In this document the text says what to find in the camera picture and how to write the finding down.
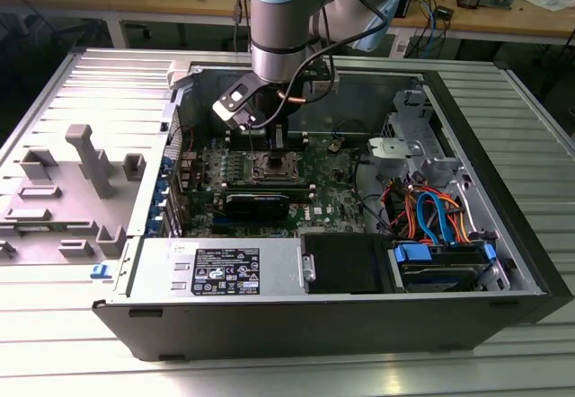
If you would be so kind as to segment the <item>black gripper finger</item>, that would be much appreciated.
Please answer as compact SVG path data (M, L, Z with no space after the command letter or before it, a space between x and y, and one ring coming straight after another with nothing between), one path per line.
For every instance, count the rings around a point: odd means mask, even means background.
M267 128L268 163L269 168L284 168L288 153L288 123L286 121L273 123Z

